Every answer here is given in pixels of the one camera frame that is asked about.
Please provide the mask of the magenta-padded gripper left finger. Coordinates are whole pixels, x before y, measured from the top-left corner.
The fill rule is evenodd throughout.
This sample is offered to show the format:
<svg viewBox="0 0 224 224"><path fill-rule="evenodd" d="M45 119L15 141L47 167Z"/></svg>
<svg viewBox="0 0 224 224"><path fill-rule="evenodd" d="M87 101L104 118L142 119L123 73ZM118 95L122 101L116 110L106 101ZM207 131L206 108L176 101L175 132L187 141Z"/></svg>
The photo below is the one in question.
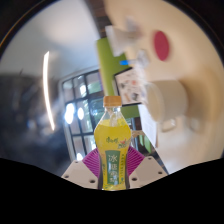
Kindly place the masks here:
<svg viewBox="0 0 224 224"><path fill-rule="evenodd" d="M74 160L62 174L62 178L84 188L97 189L100 171L100 156L98 150L94 149L81 161Z"/></svg>

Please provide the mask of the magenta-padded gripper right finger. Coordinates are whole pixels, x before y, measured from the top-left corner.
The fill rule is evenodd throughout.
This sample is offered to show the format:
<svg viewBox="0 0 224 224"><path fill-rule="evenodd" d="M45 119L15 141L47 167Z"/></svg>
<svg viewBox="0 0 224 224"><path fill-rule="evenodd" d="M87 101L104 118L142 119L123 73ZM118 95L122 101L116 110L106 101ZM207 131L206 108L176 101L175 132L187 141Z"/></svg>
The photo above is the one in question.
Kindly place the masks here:
<svg viewBox="0 0 224 224"><path fill-rule="evenodd" d="M129 147L126 158L129 188L140 188L167 175L152 156L144 156L133 147Z"/></svg>

